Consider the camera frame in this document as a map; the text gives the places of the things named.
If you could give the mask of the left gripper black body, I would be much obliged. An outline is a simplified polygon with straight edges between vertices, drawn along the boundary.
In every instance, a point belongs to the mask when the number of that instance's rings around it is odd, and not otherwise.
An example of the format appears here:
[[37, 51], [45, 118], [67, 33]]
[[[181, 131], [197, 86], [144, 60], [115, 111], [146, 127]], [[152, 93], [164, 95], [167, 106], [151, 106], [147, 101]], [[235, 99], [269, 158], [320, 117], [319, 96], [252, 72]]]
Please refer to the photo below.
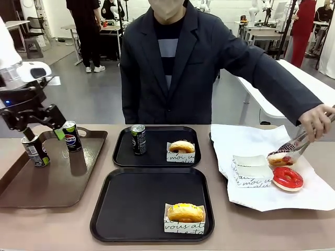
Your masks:
[[24, 86], [19, 89], [1, 91], [1, 102], [4, 107], [1, 113], [22, 112], [26, 110], [39, 111], [44, 109], [42, 102], [46, 100], [44, 86]]

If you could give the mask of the person's left hand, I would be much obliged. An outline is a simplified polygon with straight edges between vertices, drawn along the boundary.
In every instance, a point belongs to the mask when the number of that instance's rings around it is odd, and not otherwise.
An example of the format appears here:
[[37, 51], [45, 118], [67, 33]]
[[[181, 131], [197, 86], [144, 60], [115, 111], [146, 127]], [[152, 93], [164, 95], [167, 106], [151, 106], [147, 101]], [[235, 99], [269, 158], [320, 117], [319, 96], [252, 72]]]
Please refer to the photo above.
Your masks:
[[330, 131], [331, 120], [327, 114], [333, 115], [334, 107], [321, 104], [299, 117], [298, 121], [304, 127], [311, 143]]

